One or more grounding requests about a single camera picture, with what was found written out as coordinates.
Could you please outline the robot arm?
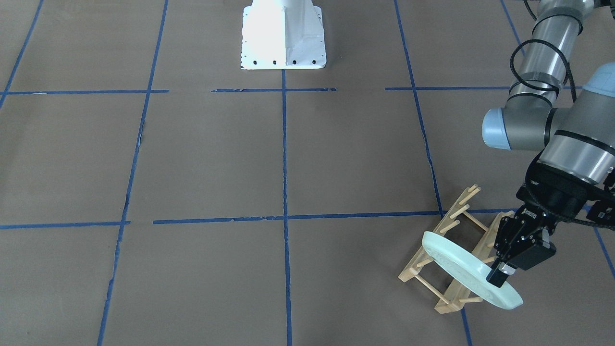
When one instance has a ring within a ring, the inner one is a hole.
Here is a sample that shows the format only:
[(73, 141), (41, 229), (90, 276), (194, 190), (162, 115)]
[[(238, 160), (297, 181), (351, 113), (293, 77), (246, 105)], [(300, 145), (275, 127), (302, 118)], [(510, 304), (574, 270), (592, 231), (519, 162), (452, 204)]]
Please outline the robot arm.
[(496, 287), (555, 254), (560, 222), (614, 229), (614, 64), (578, 93), (569, 63), (586, 19), (602, 7), (614, 2), (541, 0), (531, 39), (511, 54), (506, 104), (485, 114), (486, 145), (537, 152), (516, 194), (521, 207), (499, 224), (486, 276)]

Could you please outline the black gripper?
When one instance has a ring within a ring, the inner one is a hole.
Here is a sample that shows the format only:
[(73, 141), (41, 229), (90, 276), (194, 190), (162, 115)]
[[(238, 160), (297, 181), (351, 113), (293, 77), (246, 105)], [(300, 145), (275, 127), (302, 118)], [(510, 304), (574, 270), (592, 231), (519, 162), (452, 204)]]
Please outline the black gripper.
[(499, 224), (496, 260), (486, 281), (500, 288), (516, 270), (529, 270), (555, 256), (551, 236), (556, 226), (576, 218), (596, 188), (596, 182), (548, 164), (530, 164), (516, 195), (523, 204)]

